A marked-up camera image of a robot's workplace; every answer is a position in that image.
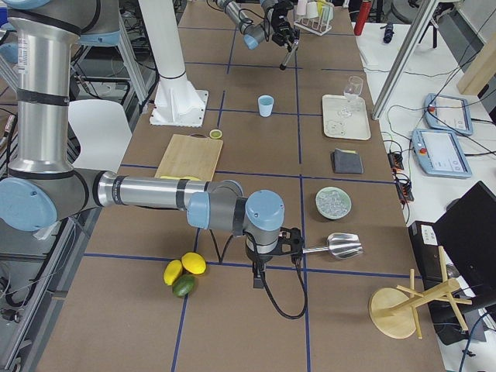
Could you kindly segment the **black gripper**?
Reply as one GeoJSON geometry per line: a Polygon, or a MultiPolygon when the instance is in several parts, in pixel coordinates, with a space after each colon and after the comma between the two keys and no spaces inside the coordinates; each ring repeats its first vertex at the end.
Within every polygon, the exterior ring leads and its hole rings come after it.
{"type": "Polygon", "coordinates": [[[264,274],[261,272],[265,271],[266,263],[274,256],[272,254],[256,254],[254,251],[247,251],[246,255],[252,261],[253,287],[264,288],[264,274]]]}
{"type": "Polygon", "coordinates": [[[272,12],[270,25],[272,27],[272,41],[279,47],[291,47],[296,51],[299,47],[299,39],[295,39],[295,32],[287,19],[286,12],[272,12]]]}

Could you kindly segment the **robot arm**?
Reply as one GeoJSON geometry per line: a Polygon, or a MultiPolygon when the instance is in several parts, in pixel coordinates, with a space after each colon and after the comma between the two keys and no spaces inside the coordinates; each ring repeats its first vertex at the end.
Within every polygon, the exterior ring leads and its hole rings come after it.
{"type": "Polygon", "coordinates": [[[260,1],[263,16],[258,24],[249,17],[249,10],[236,1],[215,1],[215,4],[235,24],[249,50],[272,40],[291,52],[299,42],[299,31],[288,20],[288,13],[294,8],[291,1],[260,1]]]}
{"type": "Polygon", "coordinates": [[[1,182],[1,217],[36,231],[90,208],[133,205],[187,214],[189,225],[242,236],[253,284],[265,284],[265,264],[281,253],[284,203],[268,190],[245,196],[235,181],[192,173],[159,177],[117,174],[113,145],[80,142],[67,158],[71,51],[74,44],[113,47],[121,41],[116,1],[9,1],[18,37],[18,152],[1,182]]]}

